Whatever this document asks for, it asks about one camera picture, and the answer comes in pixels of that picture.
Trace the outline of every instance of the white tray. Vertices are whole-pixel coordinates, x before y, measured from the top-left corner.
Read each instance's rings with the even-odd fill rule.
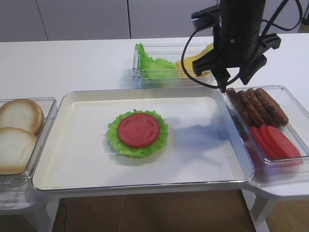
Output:
[[[169,125],[146,158],[116,154],[108,124],[133,109]],[[246,181],[254,173],[218,90],[204,87],[73,92],[64,97],[33,176],[40,190]]]

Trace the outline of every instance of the plastic container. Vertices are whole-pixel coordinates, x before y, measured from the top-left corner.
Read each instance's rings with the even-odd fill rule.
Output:
[[[0,100],[0,107],[12,100]],[[37,143],[33,149],[32,155],[28,161],[26,169],[20,174],[2,174],[0,175],[0,191],[10,191],[18,189],[29,189],[31,187],[31,178],[41,155],[47,135],[51,129],[53,121],[57,114],[56,100],[54,98],[35,98],[35,101],[43,110],[44,127],[38,137]]]
[[[283,86],[262,86],[262,88],[280,105],[289,118],[289,123],[279,130],[285,134],[300,151],[299,158],[270,160],[264,151],[255,142],[250,133],[250,128],[238,112],[234,109],[228,97],[227,107],[239,130],[243,142],[253,161],[256,173],[267,176],[285,173],[309,172],[309,114]],[[248,88],[236,88],[235,91]]]
[[[183,48],[185,44],[171,43],[171,44],[143,44],[145,52],[153,59],[163,58],[173,63],[181,59]],[[207,43],[192,43],[188,46],[185,57],[191,57],[199,54],[208,46]],[[198,86],[199,84],[190,80],[185,76],[182,69],[165,69],[165,70],[140,70],[139,54],[135,48],[133,59],[133,79],[139,83],[141,88],[154,88],[154,87],[189,87]],[[162,78],[147,78],[147,74],[162,73],[171,75],[173,77]],[[203,76],[196,77],[197,80],[207,84],[214,85],[215,79],[210,71],[205,71]]]

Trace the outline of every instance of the yellow cheese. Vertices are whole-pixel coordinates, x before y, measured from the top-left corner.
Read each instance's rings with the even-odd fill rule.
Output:
[[[187,69],[187,71],[190,73],[191,76],[196,77],[196,75],[192,71],[193,70],[192,62],[194,60],[201,58],[203,55],[205,55],[206,53],[208,53],[212,49],[213,49],[213,43],[209,44],[200,54],[197,54],[193,57],[187,57],[183,60],[184,67]],[[187,75],[182,71],[182,64],[181,64],[180,60],[178,60],[176,62],[176,69],[179,70],[178,71],[179,77],[187,77]],[[207,76],[208,74],[209,74],[209,72],[206,72],[206,73],[203,73],[201,76]]]

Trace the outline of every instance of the red slice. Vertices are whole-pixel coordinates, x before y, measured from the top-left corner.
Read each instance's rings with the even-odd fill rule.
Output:
[[[295,145],[277,128],[267,126],[269,140],[279,150],[283,158],[301,157]]]
[[[263,139],[261,138],[259,132],[258,132],[258,128],[256,128],[255,126],[251,127],[251,134],[253,136],[253,138],[256,140],[257,144],[262,148],[262,150],[268,155],[268,157],[272,160],[277,160],[278,157],[276,156],[276,154],[269,149],[269,147],[264,143]]]
[[[270,135],[267,130],[267,125],[261,125],[258,129],[258,133],[261,136],[263,142],[265,145],[276,155],[278,159],[283,159],[283,154],[281,153],[281,150],[277,149],[273,143],[270,140]]]
[[[145,113],[132,114],[118,125],[120,140],[130,147],[149,146],[156,141],[160,132],[158,121]]]

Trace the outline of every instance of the bread bun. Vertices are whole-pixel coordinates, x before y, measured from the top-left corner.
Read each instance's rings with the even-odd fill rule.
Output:
[[[36,136],[22,129],[0,129],[0,174],[22,173],[36,141]]]
[[[19,99],[0,107],[0,128],[20,128],[38,135],[44,124],[40,106],[29,99]]]

